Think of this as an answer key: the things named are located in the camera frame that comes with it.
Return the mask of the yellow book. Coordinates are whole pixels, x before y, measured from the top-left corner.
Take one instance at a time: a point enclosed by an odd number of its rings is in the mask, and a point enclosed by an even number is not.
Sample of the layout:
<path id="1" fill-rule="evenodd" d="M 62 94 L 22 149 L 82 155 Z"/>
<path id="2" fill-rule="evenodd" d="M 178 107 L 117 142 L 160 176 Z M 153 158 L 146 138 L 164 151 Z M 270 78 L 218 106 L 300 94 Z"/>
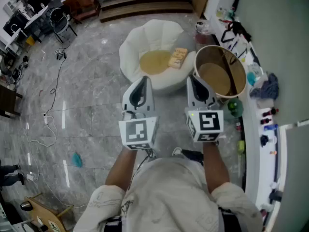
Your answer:
<path id="1" fill-rule="evenodd" d="M 168 61 L 168 66 L 171 68 L 180 69 L 187 54 L 188 49 L 179 47 L 175 48 L 174 52 L 172 53 Z"/>

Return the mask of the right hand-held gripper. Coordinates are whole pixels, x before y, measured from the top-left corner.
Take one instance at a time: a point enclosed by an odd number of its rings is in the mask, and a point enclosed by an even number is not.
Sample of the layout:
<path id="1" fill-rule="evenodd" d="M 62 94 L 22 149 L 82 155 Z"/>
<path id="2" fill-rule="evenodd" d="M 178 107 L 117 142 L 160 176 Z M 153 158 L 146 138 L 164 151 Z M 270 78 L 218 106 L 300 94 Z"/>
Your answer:
<path id="1" fill-rule="evenodd" d="M 194 142 L 215 142 L 224 131 L 224 113 L 209 84 L 196 75 L 187 78 L 186 125 Z"/>

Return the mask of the clear plastic bag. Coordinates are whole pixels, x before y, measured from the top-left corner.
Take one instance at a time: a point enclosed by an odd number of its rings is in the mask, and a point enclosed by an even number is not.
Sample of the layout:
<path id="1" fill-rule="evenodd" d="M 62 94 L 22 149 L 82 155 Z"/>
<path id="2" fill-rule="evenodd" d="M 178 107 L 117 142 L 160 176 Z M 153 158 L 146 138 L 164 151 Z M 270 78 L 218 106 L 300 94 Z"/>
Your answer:
<path id="1" fill-rule="evenodd" d="M 248 71 L 252 72 L 255 76 L 263 75 L 262 68 L 256 62 L 248 65 Z"/>

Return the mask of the blue checked cloth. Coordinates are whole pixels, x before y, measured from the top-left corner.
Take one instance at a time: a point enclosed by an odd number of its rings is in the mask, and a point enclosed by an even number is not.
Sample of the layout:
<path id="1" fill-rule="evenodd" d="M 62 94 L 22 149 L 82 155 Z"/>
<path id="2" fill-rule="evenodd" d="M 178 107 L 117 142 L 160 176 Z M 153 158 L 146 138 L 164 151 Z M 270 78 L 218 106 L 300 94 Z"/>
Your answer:
<path id="1" fill-rule="evenodd" d="M 267 76 L 261 87 L 253 88 L 250 91 L 250 97 L 259 99 L 273 99 L 276 100 L 279 96 L 279 82 L 274 73 Z"/>

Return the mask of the small wooden table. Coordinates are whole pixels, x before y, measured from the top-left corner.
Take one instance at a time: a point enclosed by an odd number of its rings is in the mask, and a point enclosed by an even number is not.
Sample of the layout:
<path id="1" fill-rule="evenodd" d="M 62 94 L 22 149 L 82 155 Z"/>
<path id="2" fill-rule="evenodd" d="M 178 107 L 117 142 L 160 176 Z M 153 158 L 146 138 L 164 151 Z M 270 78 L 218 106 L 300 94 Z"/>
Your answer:
<path id="1" fill-rule="evenodd" d="M 29 201 L 33 206 L 33 210 L 28 211 L 31 222 L 39 229 L 42 226 L 46 226 L 47 232 L 68 232 L 61 217 L 68 213 L 74 206 L 69 205 L 65 210 L 58 212 L 37 201 L 36 198 L 40 195 L 42 195 L 42 193 L 34 197 L 25 197 L 24 201 Z"/>

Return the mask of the person's left forearm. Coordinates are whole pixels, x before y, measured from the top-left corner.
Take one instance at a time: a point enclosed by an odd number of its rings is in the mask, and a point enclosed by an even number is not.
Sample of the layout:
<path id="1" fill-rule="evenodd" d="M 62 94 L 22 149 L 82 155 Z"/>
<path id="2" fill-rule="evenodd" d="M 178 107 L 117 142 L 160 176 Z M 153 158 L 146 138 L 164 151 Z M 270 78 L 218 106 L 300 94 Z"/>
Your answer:
<path id="1" fill-rule="evenodd" d="M 123 148 L 106 178 L 105 185 L 127 191 L 133 175 L 137 150 Z"/>

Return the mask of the white flower-shaped floor cushion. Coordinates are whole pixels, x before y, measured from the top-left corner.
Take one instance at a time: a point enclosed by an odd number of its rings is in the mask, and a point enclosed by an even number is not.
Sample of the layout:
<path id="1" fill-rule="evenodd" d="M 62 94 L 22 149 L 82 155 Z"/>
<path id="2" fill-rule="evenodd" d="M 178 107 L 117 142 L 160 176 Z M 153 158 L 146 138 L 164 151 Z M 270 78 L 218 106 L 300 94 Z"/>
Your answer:
<path id="1" fill-rule="evenodd" d="M 179 69 L 164 64 L 152 56 L 147 60 L 152 67 L 147 71 L 140 65 L 143 56 L 149 53 L 172 54 L 176 48 L 188 50 Z M 194 38 L 173 21 L 152 19 L 144 25 L 134 28 L 119 48 L 120 70 L 131 83 L 148 76 L 156 93 L 170 93 L 185 86 L 188 75 L 193 72 L 196 56 Z"/>

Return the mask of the wooden cabinet with white top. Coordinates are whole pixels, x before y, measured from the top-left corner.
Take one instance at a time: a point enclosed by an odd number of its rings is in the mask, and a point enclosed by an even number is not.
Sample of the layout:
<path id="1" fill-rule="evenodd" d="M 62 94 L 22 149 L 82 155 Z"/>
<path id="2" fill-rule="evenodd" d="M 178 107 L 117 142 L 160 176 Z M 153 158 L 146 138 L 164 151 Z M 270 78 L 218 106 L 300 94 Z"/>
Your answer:
<path id="1" fill-rule="evenodd" d="M 78 21 L 98 16 L 100 12 L 98 0 L 61 0 L 61 2 L 70 7 L 73 18 Z"/>

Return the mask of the wooden steps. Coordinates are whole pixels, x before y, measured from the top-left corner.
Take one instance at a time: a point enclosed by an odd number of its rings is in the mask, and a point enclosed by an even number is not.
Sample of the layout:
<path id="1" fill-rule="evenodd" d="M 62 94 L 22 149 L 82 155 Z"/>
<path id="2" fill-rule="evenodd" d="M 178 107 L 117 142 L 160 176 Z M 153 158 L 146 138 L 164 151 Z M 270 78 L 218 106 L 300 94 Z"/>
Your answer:
<path id="1" fill-rule="evenodd" d="M 107 0 L 100 2 L 101 23 L 136 15 L 192 13 L 190 0 Z"/>

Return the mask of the black monitor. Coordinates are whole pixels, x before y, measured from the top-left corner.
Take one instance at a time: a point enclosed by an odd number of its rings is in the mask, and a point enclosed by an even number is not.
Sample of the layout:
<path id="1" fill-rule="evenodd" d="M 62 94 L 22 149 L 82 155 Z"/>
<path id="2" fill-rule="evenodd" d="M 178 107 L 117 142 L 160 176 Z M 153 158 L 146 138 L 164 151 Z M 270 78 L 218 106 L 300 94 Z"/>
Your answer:
<path id="1" fill-rule="evenodd" d="M 10 20 L 4 25 L 3 29 L 6 33 L 8 33 L 9 36 L 13 36 L 13 34 L 18 30 L 18 29 L 24 29 L 25 25 L 27 24 L 28 20 L 18 14 L 14 15 Z"/>

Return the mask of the person's right forearm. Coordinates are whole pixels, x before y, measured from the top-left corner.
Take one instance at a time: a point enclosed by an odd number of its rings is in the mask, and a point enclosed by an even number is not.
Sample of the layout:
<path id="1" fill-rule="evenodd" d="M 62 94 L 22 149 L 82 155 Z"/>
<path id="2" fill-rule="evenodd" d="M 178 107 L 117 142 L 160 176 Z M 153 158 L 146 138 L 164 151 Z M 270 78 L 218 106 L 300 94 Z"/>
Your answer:
<path id="1" fill-rule="evenodd" d="M 215 143 L 203 143 L 203 159 L 209 193 L 224 183 L 230 182 L 228 170 Z"/>

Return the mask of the teal cloth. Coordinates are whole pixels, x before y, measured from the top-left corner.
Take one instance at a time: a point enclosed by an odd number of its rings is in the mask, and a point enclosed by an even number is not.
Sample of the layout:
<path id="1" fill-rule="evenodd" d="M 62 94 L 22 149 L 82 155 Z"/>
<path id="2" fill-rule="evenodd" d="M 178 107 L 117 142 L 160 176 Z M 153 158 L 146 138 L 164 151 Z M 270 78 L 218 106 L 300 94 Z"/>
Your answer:
<path id="1" fill-rule="evenodd" d="M 74 152 L 72 155 L 72 164 L 75 167 L 82 168 L 83 167 L 83 161 L 80 155 L 77 152 Z"/>

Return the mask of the white tote bag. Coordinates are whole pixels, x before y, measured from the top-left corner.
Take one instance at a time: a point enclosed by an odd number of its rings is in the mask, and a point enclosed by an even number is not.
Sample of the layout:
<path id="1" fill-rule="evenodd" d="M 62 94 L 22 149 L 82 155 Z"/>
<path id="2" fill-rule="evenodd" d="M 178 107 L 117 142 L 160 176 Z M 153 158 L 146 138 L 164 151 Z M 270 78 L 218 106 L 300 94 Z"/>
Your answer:
<path id="1" fill-rule="evenodd" d="M 237 34 L 231 41 L 226 43 L 226 48 L 237 58 L 246 58 L 251 46 L 243 34 Z"/>

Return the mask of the small black white device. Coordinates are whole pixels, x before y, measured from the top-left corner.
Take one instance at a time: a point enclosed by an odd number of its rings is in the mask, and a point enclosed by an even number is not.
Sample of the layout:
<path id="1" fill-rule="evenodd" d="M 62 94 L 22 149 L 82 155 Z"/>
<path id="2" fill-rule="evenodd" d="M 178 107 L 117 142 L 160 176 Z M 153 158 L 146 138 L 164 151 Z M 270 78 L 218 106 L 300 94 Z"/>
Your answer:
<path id="1" fill-rule="evenodd" d="M 62 49 L 62 48 L 61 49 L 57 49 L 55 51 L 55 56 L 56 56 L 57 60 L 66 59 L 67 58 L 67 55 L 66 55 L 64 49 Z"/>

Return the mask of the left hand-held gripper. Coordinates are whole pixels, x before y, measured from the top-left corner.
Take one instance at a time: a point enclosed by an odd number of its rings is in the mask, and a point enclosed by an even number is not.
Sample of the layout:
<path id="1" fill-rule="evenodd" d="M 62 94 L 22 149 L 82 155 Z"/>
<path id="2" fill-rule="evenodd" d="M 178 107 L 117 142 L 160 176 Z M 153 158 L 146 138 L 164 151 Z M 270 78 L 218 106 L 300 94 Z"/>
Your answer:
<path id="1" fill-rule="evenodd" d="M 154 147 L 159 127 L 153 87 L 148 76 L 133 82 L 123 95 L 122 120 L 118 122 L 123 146 L 130 150 Z"/>

